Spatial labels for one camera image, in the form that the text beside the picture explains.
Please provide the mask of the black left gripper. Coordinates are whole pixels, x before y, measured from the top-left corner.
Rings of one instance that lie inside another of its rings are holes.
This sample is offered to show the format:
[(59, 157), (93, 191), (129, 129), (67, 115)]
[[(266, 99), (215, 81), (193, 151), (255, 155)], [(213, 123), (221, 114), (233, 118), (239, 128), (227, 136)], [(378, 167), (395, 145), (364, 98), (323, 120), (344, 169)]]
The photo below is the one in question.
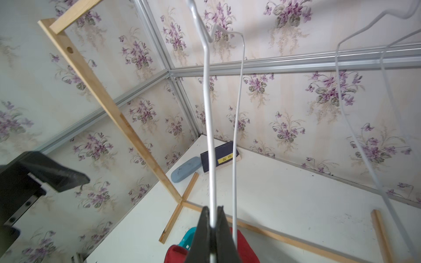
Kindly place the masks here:
[(39, 151), (27, 151), (19, 162), (1, 166), (1, 256), (21, 235), (17, 221), (46, 191), (29, 173), (57, 192), (90, 183), (84, 173), (62, 166)]

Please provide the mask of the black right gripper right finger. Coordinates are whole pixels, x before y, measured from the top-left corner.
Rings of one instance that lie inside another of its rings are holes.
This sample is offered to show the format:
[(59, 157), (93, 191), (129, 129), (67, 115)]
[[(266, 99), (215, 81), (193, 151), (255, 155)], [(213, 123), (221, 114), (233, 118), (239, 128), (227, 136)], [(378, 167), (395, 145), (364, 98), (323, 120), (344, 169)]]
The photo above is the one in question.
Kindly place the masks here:
[(217, 263), (241, 263), (242, 261), (232, 239), (230, 226), (222, 206), (217, 208), (215, 236)]

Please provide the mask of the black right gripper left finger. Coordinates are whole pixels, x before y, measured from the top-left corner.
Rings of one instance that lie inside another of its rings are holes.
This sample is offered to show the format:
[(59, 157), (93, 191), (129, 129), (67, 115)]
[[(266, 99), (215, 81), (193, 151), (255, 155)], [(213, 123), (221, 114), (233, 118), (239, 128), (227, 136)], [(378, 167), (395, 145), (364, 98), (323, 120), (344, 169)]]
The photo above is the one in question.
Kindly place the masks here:
[(186, 256), (185, 263), (209, 263), (211, 252), (211, 226), (209, 208), (204, 207), (200, 214), (191, 248)]

